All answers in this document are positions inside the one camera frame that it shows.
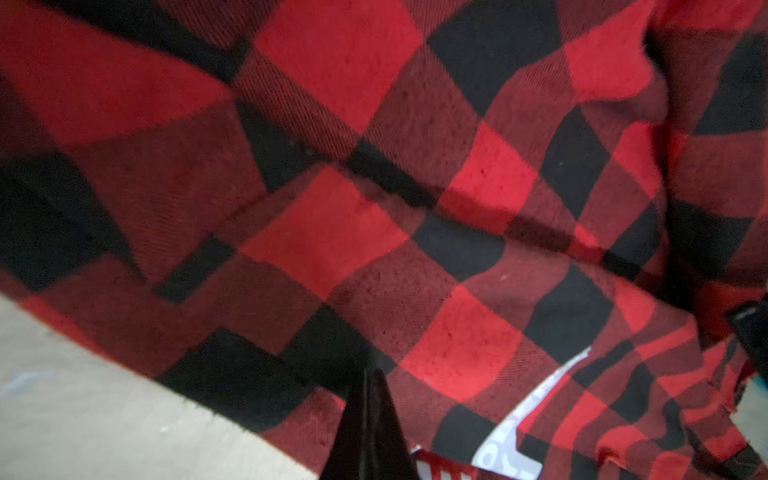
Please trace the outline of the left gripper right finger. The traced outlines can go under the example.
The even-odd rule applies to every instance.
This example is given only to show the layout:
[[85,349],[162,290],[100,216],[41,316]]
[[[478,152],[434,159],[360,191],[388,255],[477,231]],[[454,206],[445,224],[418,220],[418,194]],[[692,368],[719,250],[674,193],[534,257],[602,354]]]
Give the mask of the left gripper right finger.
[[370,478],[419,478],[381,370],[370,373]]

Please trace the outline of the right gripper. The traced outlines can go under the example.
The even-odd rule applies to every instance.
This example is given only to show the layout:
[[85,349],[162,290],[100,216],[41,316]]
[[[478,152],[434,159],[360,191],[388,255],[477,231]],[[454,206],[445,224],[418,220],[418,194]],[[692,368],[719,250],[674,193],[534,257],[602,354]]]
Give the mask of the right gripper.
[[727,321],[741,343],[762,384],[767,383],[767,300],[747,301],[727,313]]

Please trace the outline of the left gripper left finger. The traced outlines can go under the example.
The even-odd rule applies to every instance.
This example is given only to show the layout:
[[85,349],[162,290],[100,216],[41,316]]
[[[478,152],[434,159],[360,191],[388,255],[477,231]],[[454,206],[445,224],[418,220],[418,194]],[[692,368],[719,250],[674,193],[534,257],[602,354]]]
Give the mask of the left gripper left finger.
[[371,370],[364,370],[350,390],[321,480],[370,478],[369,393]]

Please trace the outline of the red black plaid shirt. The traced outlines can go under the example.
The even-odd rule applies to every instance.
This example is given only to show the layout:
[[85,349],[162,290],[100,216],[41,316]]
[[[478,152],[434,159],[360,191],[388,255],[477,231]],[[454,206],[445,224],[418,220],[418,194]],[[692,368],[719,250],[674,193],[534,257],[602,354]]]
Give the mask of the red black plaid shirt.
[[763,1],[5,1],[1,290],[320,472],[763,479]]

